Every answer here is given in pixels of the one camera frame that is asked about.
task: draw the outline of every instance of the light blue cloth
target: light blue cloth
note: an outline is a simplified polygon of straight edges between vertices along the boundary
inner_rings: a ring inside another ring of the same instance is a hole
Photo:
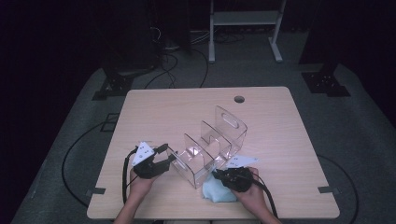
[[[207,177],[202,185],[202,193],[205,199],[213,203],[233,203],[236,202],[235,195],[229,188],[224,187],[221,180],[216,179],[212,173]]]

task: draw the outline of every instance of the transparent acrylic box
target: transparent acrylic box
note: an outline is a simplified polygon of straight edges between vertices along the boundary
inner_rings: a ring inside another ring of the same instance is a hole
[[[184,134],[186,148],[181,153],[172,148],[166,150],[168,155],[177,157],[172,164],[196,189],[213,168],[221,168],[241,149],[247,134],[247,125],[222,107],[216,106],[215,116],[214,128],[201,122],[201,137],[197,141]]]

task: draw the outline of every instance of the small dark circle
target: small dark circle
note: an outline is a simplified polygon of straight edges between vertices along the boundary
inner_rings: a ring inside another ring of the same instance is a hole
[[[233,99],[234,99],[238,104],[242,104],[242,103],[245,102],[245,97],[243,97],[243,96],[235,96]]]

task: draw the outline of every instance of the gray floor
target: gray floor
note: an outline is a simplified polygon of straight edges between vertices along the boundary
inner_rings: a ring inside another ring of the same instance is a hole
[[[396,220],[396,131],[363,89],[358,78],[343,65],[335,71],[338,81],[351,97],[329,98],[312,94],[301,76],[317,71],[319,64],[299,65],[298,60],[307,34],[280,34],[279,49],[283,63],[275,63],[267,42],[268,35],[246,35],[231,45],[216,46],[216,63],[210,64],[204,88],[286,86],[308,131],[315,151],[331,159],[350,175],[359,194],[359,213],[355,223],[394,223]],[[207,45],[194,46],[207,56]],[[178,64],[171,72],[177,78],[176,88],[198,88],[205,75],[204,57],[193,52],[175,52]],[[164,57],[166,68],[174,59]],[[135,79],[133,89],[146,84],[163,70]],[[68,193],[62,181],[62,163],[67,150],[91,127],[101,123],[108,113],[119,113],[124,97],[92,101],[105,79],[101,69],[88,80],[77,98],[48,157],[37,174],[13,223],[111,223],[91,220],[86,207]],[[152,82],[149,89],[164,89],[171,84],[169,76]],[[96,184],[112,133],[100,128],[85,134],[72,148],[64,164],[71,190],[89,203],[89,190]],[[341,193],[334,197],[341,215],[333,220],[282,219],[284,223],[348,223],[356,209],[356,198],[347,176],[332,162],[319,157],[324,173],[333,188]],[[137,223],[150,223],[140,220]]]

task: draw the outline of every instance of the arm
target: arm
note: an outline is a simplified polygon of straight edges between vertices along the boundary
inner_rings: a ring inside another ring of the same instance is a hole
[[[251,167],[249,167],[249,170],[253,173],[254,179],[258,180],[259,171]],[[262,223],[280,223],[268,209],[265,203],[264,193],[257,185],[253,184],[246,192],[237,192],[235,190],[232,190],[232,192],[238,201]]]
[[[131,180],[136,177],[133,170],[131,170],[130,177]],[[146,195],[149,193],[152,184],[157,178],[158,176],[151,179],[142,179],[137,177],[131,183],[128,199],[114,220],[114,224],[131,224],[134,221],[134,214],[136,213],[137,208],[143,202]]]

